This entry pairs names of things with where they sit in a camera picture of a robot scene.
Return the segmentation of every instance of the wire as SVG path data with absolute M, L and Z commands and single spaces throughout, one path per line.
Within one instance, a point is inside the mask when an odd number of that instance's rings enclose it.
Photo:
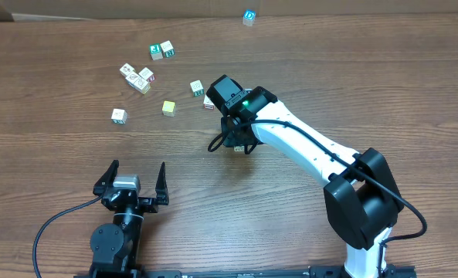
M 415 233 L 412 233 L 412 234 L 408 234 L 408 235 L 403 235 L 403 236 L 391 236 L 391 237 L 388 237 L 387 239 L 383 239 L 379 243 L 379 245 L 380 245 L 380 255 L 379 255 L 379 258 L 378 258 L 378 277 L 382 276 L 383 249 L 386 248 L 386 243 L 392 242 L 394 240 L 400 240 L 400 239 L 414 239 L 414 238 L 420 237 L 420 236 L 422 236 L 422 235 L 424 235 L 426 233 L 426 230 L 428 229 L 428 223 L 426 223 L 426 220 L 424 219 L 424 216 L 422 216 L 421 212 L 419 212 L 419 210 L 417 210 L 417 208 L 415 208 L 413 205 L 411 205 L 409 202 L 407 202 L 404 198 L 398 196 L 396 193 L 394 193 L 390 189 L 386 188 L 384 185 L 382 185 L 379 182 L 377 182 L 374 178 L 368 176 L 367 174 L 365 174 L 362 171 L 358 170 L 357 168 L 355 168 L 351 164 L 347 163 L 343 159 L 339 158 L 335 153 L 333 153 L 330 150 L 328 150 L 324 145 L 322 145 L 318 140 L 316 140 L 314 137 L 309 135 L 306 131 L 303 131 L 300 127 L 297 127 L 297 126 L 293 125 L 290 122 L 281 121 L 281 120 L 252 120 L 252 121 L 247 122 L 247 123 L 237 124 L 232 130 L 228 130 L 225 133 L 222 132 L 221 134 L 217 135 L 213 139 L 213 141 L 209 144 L 208 151 L 209 152 L 216 151 L 223 144 L 223 141 L 227 138 L 227 136 L 229 135 L 230 132 L 233 132 L 235 129 L 248 127 L 248 126 L 250 126 L 252 124 L 281 124 L 284 127 L 290 127 L 292 129 L 294 129 L 295 131 L 297 131 L 297 132 L 301 133 L 303 136 L 305 136 L 305 138 L 309 139 L 311 142 L 316 144 L 322 151 L 324 151 L 326 154 L 328 154 L 331 158 L 333 158 L 334 160 L 338 161 L 338 163 L 344 165 L 347 169 L 352 171 L 357 176 L 363 178 L 369 184 L 374 185 L 377 188 L 380 188 L 382 191 L 384 191 L 384 192 L 388 193 L 389 195 L 391 195 L 395 200 L 401 202 L 404 206 L 406 206 L 408 209 L 410 209 L 417 216 L 417 218 L 419 219 L 419 221 L 421 222 L 421 225 L 422 225 L 422 228 L 418 232 L 415 232 Z M 220 138 L 222 138 L 220 143 L 218 143 L 215 147 L 213 147 L 213 144 Z
M 45 222 L 45 224 L 43 224 L 42 228 L 40 228 L 40 230 L 38 231 L 38 233 L 36 234 L 36 237 L 35 237 L 35 242 L 33 243 L 33 252 L 32 252 L 32 258 L 33 258 L 33 268 L 35 269 L 35 274 L 36 274 L 36 277 L 38 278 L 42 278 L 42 275 L 40 274 L 40 270 L 38 269 L 38 263 L 36 262 L 36 247 L 38 246 L 38 241 L 40 240 L 40 236 L 42 236 L 42 233 L 43 233 L 43 230 L 45 230 L 45 228 L 50 225 L 50 223 L 59 218 L 60 216 L 62 215 L 66 215 L 68 214 L 69 212 L 74 212 L 78 209 L 82 209 L 84 207 L 87 207 L 88 205 L 92 205 L 96 202 L 98 202 L 99 200 L 101 200 L 103 197 L 103 195 L 99 196 L 99 197 L 96 197 L 95 199 L 89 201 L 89 202 L 86 202 L 84 204 L 81 204 L 81 205 L 78 205 L 78 206 L 75 206 L 74 208 L 69 208 L 63 212 L 59 212 L 57 213 L 56 215 L 52 216 L 52 218 L 50 218 L 49 220 L 47 220 Z

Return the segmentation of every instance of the small block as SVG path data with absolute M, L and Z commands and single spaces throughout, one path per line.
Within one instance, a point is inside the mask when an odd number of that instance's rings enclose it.
M 215 104 L 209 99 L 207 95 L 205 95 L 205 100 L 203 101 L 203 105 L 205 106 L 206 109 L 215 109 Z
M 153 60 L 162 59 L 163 55 L 161 54 L 161 49 L 159 44 L 154 44 L 150 46 L 150 54 Z
M 122 109 L 114 109 L 112 111 L 112 122 L 115 124 L 125 124 L 127 120 L 127 113 Z
M 148 82 L 152 82 L 154 80 L 153 72 L 146 67 L 139 72 L 139 76 L 143 77 Z
M 164 106 L 161 108 L 161 111 L 165 116 L 173 117 L 175 115 L 175 102 L 164 101 Z
M 170 41 L 167 42 L 162 42 L 160 44 L 161 51 L 164 53 L 165 58 L 172 57 L 175 52 L 174 52 L 174 46 L 170 43 Z
M 205 89 L 203 89 L 203 85 L 201 84 L 201 81 L 199 80 L 191 82 L 191 90 L 192 90 L 192 94 L 195 97 L 201 96 L 202 94 L 205 93 Z
M 120 74 L 122 74 L 122 76 L 124 77 L 136 71 L 134 67 L 132 67 L 128 63 L 125 63 L 119 70 L 120 70 Z
M 256 21 L 256 12 L 251 10 L 246 10 L 243 16 L 243 24 L 246 26 L 253 26 L 253 23 Z
M 134 87 L 134 82 L 136 82 L 138 78 L 141 78 L 141 76 L 139 76 L 137 73 L 130 73 L 126 77 L 126 81 L 129 83 L 129 85 L 131 85 L 134 89 L 136 89 L 136 87 Z
M 137 78 L 136 82 L 134 82 L 134 88 L 140 91 L 142 94 L 146 94 L 146 92 L 148 92 L 151 87 L 147 80 L 140 77 Z

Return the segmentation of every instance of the wooden tabletop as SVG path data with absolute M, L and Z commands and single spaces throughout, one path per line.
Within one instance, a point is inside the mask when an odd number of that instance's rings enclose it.
M 170 40 L 175 57 L 152 61 Z M 119 68 L 147 66 L 146 96 Z M 263 86 L 325 136 L 384 154 L 402 196 L 428 221 L 387 260 L 419 277 L 458 278 L 458 15 L 359 15 L 0 23 L 0 277 L 34 277 L 36 232 L 93 198 L 113 159 L 154 194 L 167 165 L 171 203 L 146 215 L 139 262 L 150 270 L 270 270 L 341 265 L 322 189 L 270 146 L 207 152 L 220 112 L 189 83 L 227 74 Z M 161 113 L 164 100 L 175 117 Z M 112 124 L 112 109 L 128 113 Z M 39 244 L 44 278 L 85 273 L 96 204 L 56 220 Z M 415 232 L 404 209 L 395 235 Z

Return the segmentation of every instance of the yellow cube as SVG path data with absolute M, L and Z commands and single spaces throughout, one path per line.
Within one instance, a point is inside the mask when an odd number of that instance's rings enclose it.
M 165 116 L 173 117 L 175 115 L 175 102 L 164 101 L 164 106 L 161 108 L 161 111 Z

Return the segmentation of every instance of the wooden table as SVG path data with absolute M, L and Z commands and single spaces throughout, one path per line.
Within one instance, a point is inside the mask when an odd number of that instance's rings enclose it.
M 387 259 L 419 277 L 458 278 L 458 15 L 361 15 L 0 23 L 0 277 L 34 277 L 40 226 L 90 200 L 113 159 L 154 194 L 167 164 L 171 204 L 147 215 L 139 261 L 150 270 L 268 270 L 340 265 L 344 243 L 323 193 L 269 146 L 249 156 L 207 152 L 218 111 L 189 83 L 222 74 L 264 86 L 301 120 L 359 151 L 386 156 L 402 195 L 426 217 L 421 239 Z M 172 59 L 148 46 L 170 39 Z M 119 67 L 147 66 L 147 96 Z M 164 100 L 175 117 L 161 114 Z M 124 108 L 125 125 L 112 124 Z M 91 263 L 89 240 L 111 222 L 102 205 L 63 216 L 39 244 L 42 275 Z M 395 235 L 420 224 L 406 209 Z

